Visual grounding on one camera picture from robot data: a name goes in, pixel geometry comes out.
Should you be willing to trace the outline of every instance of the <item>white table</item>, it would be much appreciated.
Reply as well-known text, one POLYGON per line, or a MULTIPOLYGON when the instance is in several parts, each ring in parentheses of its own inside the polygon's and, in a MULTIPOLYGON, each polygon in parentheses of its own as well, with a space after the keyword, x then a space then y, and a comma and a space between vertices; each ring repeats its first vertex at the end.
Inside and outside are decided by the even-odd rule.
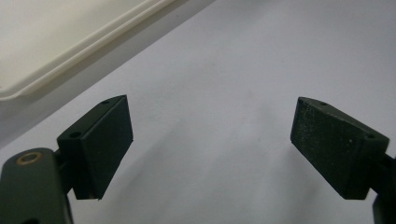
POLYGON ((387 0, 215 1, 84 92, 73 76, 2 103, 1 132, 11 134, 0 162, 56 149, 90 108, 127 94, 134 142, 102 201, 69 194, 76 223, 373 223, 375 194, 344 201, 290 129, 306 96, 396 136, 395 11, 387 0))

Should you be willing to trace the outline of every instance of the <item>white surface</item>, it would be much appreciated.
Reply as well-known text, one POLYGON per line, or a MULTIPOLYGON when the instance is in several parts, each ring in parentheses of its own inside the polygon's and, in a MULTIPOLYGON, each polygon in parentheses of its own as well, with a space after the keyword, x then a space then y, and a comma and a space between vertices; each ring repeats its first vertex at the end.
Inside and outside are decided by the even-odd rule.
POLYGON ((135 141, 102 201, 69 194, 77 224, 373 223, 375 195, 342 200, 290 129, 302 95, 394 139, 395 10, 218 0, 0 150, 1 163, 56 148, 97 102, 126 93, 135 141))
POLYGON ((44 85, 172 1, 2 1, 0 100, 44 85))

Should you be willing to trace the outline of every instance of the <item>white tray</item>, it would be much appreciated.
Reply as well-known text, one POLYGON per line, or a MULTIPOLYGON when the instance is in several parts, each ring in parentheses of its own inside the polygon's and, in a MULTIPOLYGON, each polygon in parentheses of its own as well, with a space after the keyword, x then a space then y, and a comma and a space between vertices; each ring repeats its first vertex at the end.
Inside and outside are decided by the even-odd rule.
POLYGON ((0 100, 42 86, 173 1, 0 1, 0 100))

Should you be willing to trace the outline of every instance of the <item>white plastic tray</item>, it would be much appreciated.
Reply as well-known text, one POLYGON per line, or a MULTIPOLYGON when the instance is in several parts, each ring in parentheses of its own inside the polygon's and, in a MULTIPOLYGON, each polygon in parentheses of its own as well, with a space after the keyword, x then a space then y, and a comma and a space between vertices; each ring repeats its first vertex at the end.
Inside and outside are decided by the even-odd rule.
POLYGON ((0 1, 0 100, 42 86, 173 1, 0 1))

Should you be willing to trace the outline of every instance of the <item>mounting hole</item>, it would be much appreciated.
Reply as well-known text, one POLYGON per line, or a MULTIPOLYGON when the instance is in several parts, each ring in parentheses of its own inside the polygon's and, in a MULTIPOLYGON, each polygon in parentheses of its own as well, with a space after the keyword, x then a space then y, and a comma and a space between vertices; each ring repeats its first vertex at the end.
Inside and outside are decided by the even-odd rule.
POLYGON ((41 156, 42 156, 41 152, 28 152, 17 159, 17 164, 27 165, 40 160, 41 156))
POLYGON ((30 218, 29 220, 22 222, 22 224, 40 224, 40 222, 36 218, 30 218))
POLYGON ((69 134, 69 137, 71 137, 71 138, 77 138, 77 137, 79 137, 80 135, 81 135, 81 133, 75 132, 75 133, 70 133, 70 134, 69 134))

